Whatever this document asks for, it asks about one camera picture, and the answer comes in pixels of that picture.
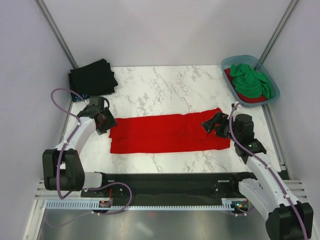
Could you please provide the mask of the blue plastic basin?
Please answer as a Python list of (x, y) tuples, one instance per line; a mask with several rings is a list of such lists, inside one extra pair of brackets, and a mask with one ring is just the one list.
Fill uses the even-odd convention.
[[(234, 64), (234, 65), (247, 64), (247, 65), (250, 65), (252, 68), (254, 68), (257, 72), (264, 73), (271, 82), (272, 90), (274, 92), (274, 97), (268, 99), (267, 101), (260, 102), (260, 103), (247, 103), (247, 102), (242, 101), (238, 97), (238, 95), (236, 94), (236, 90), (233, 89), (231, 83), (229, 82), (229, 80), (227, 78), (227, 75), (224, 72), (224, 70), (230, 68), (232, 64)], [(243, 105), (248, 106), (248, 107), (256, 107), (256, 106), (261, 106), (261, 105), (271, 103), (279, 98), (280, 90), (279, 90), (277, 84), (275, 83), (273, 78), (270, 76), (270, 74), (268, 73), (266, 68), (263, 66), (263, 64), (261, 64), (260, 61), (256, 57), (254, 57), (252, 55), (237, 55), (237, 56), (228, 57), (221, 62), (220, 67), (222, 70), (223, 77), (224, 77), (231, 93), (233, 94), (235, 99), (237, 101), (241, 102)]]

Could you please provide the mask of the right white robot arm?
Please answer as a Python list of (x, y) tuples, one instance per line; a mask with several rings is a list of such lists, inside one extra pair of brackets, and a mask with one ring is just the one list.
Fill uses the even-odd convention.
[(217, 112), (201, 123), (205, 131), (234, 142), (236, 154), (253, 172), (255, 179), (236, 179), (229, 184), (235, 197), (245, 196), (265, 221), (271, 240), (309, 240), (314, 211), (301, 202), (273, 168), (263, 144), (255, 138), (254, 122), (248, 114), (230, 118)]

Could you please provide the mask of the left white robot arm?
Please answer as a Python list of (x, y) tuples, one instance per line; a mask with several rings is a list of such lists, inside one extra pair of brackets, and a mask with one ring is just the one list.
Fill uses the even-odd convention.
[(68, 192), (92, 188), (104, 197), (110, 191), (109, 183), (102, 180), (101, 173), (84, 170), (80, 153), (94, 132), (103, 135), (117, 125), (110, 103), (103, 96), (91, 96), (77, 115), (68, 114), (75, 118), (73, 130), (54, 149), (46, 149), (42, 154), (44, 186), (49, 191)]

